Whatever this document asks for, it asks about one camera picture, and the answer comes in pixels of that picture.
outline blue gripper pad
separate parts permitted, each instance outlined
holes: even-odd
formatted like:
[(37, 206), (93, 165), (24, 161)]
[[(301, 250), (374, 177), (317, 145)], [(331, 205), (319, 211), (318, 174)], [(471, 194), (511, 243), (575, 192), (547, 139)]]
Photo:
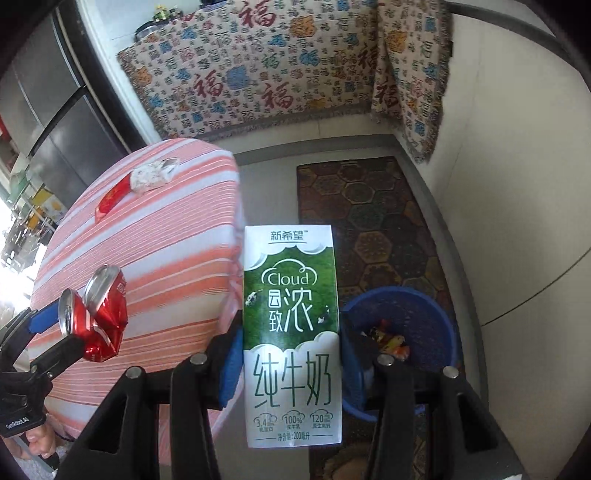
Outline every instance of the blue gripper pad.
[(366, 401), (363, 370), (346, 335), (340, 336), (340, 356), (343, 365), (343, 399), (363, 411)]
[(243, 352), (243, 337), (244, 330), (242, 327), (236, 332), (236, 338), (232, 342), (232, 346), (226, 357), (226, 362), (222, 368), (220, 376), (220, 393), (219, 402), (222, 407), (226, 407), (228, 402), (236, 393), (236, 385), (240, 378), (240, 372), (242, 371), (242, 364), (244, 362)]
[(57, 317), (57, 304), (59, 299), (50, 303), (47, 307), (39, 310), (29, 324), (30, 333), (43, 333), (50, 326), (55, 325), (58, 321)]

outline patterned blanket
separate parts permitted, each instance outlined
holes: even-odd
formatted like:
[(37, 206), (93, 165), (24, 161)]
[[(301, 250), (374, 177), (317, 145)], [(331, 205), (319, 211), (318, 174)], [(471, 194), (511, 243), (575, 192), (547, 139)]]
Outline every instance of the patterned blanket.
[(443, 0), (228, 0), (118, 59), (163, 138), (215, 140), (371, 111), (433, 151), (447, 80)]

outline can top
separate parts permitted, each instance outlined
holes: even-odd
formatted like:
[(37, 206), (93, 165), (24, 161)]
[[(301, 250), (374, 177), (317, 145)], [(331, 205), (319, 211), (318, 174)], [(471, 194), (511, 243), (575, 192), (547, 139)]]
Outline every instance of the can top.
[(61, 334), (64, 337), (72, 333), (72, 316), (74, 315), (74, 300), (76, 297), (80, 297), (78, 292), (67, 288), (63, 291), (57, 303), (57, 318), (59, 320)]
[(92, 275), (84, 290), (84, 303), (92, 316), (96, 315), (121, 269), (115, 265), (103, 265)]

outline striped tablecloth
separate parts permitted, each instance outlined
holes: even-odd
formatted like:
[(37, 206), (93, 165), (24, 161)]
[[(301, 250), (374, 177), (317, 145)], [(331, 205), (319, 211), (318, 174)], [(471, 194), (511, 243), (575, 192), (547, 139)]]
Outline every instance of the striped tablecloth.
[[(130, 193), (99, 223), (100, 199), (134, 167), (180, 161), (171, 183)], [(76, 437), (116, 380), (132, 365), (147, 372), (176, 366), (227, 330), (242, 303), (242, 206), (238, 169), (228, 151), (199, 140), (168, 140), (122, 159), (78, 199), (51, 239), (31, 306), (40, 309), (65, 288), (82, 291), (98, 266), (122, 268), (129, 324), (119, 355), (84, 360), (54, 380), (46, 407)], [(29, 345), (33, 359), (61, 338), (58, 326)], [(210, 412), (214, 434), (222, 422)], [(161, 409), (161, 462), (169, 459), (168, 411)]]

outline finger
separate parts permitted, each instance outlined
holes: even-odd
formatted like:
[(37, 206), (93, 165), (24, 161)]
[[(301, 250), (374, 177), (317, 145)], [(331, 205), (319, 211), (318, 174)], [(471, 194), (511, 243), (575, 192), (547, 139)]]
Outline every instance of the finger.
[(40, 427), (36, 427), (26, 432), (27, 440), (29, 443), (34, 443), (37, 440), (47, 436), (48, 428), (47, 425), (41, 425)]
[(29, 445), (29, 450), (33, 455), (47, 455), (48, 458), (56, 451), (56, 438), (53, 435), (46, 435), (36, 442)]

